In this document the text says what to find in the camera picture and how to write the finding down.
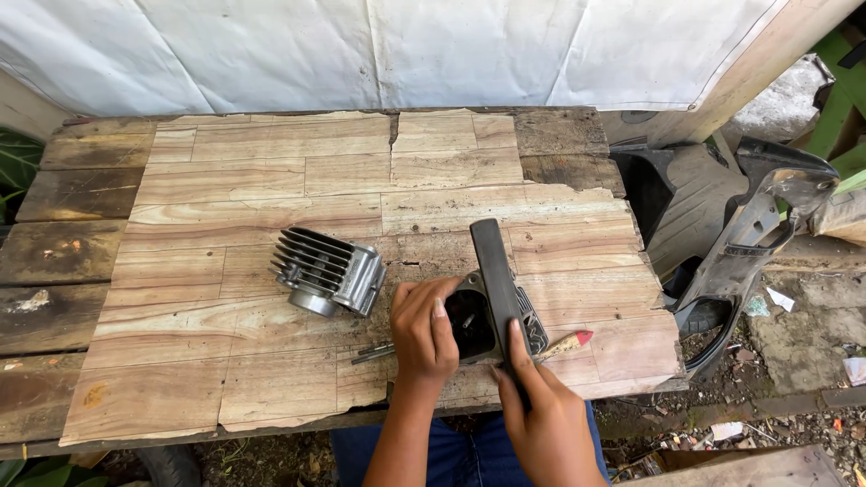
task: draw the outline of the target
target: wooden workbench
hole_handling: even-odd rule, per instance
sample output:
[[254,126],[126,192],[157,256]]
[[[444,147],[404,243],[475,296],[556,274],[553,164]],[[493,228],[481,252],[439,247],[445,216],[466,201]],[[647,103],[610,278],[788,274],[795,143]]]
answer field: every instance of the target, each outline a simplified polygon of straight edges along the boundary
[[[603,187],[622,198],[616,167],[598,113],[590,108],[485,108],[476,112],[519,114],[518,144],[536,148],[520,156],[526,179],[562,183],[575,190]],[[0,316],[19,314],[16,326],[0,325],[0,458],[49,455],[173,443],[172,439],[93,441],[57,446],[69,401],[94,331],[120,237],[126,227],[150,156],[156,125],[173,117],[77,120],[58,129],[46,148],[42,172],[28,193],[0,250]],[[391,137],[396,137],[392,123]],[[52,296],[35,293],[46,289]],[[682,379],[667,390],[683,388]],[[499,405],[451,409],[480,412]],[[232,438],[364,425],[385,412],[332,416],[297,428],[202,433],[184,441]]]

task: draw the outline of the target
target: white backdrop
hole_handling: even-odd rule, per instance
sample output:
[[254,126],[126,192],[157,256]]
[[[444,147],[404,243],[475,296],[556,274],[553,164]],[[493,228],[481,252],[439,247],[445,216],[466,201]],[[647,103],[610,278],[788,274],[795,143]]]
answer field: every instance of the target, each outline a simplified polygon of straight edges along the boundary
[[100,116],[685,110],[787,0],[7,0],[0,66]]

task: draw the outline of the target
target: blue jeans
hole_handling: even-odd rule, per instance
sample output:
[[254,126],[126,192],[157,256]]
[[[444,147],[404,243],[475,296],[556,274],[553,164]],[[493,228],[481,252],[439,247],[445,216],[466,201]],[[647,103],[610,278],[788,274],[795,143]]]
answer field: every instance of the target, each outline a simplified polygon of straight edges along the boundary
[[[586,418],[595,446],[598,470],[607,479],[607,467],[604,466],[601,441],[590,401],[586,401]],[[337,460],[341,487],[360,487],[364,482],[367,465],[370,464],[381,431],[381,425],[331,430],[331,446]],[[427,485],[531,486],[532,482],[517,461],[500,413],[471,435],[452,430],[441,419],[433,419],[427,449]]]

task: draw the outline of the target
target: person's arm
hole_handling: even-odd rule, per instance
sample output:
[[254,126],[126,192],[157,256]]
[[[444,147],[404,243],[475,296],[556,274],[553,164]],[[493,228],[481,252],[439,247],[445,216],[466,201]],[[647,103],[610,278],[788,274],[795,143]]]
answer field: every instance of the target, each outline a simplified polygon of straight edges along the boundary
[[494,376],[499,382],[505,429],[523,471],[533,484],[545,487],[606,486],[595,462],[584,401],[553,372],[535,365],[517,320],[512,320],[508,339],[511,361],[532,404],[529,414],[511,378],[499,369]]
[[427,479],[430,420],[460,353],[443,302],[461,277],[401,282],[391,304],[397,378],[364,486],[421,487]]

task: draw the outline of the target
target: hand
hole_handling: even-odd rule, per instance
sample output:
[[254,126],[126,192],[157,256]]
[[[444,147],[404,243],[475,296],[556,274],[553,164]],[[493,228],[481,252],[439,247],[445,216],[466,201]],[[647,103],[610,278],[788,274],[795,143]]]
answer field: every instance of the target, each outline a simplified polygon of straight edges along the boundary
[[535,485],[607,485],[595,462],[584,401],[546,367],[536,366],[523,345],[520,325],[508,330],[511,362],[532,403],[526,414],[517,387],[495,369],[505,429],[520,466]]
[[457,370],[460,353],[443,302],[462,277],[401,282],[391,303],[391,334],[397,353],[395,387],[412,387],[422,397],[439,397]]

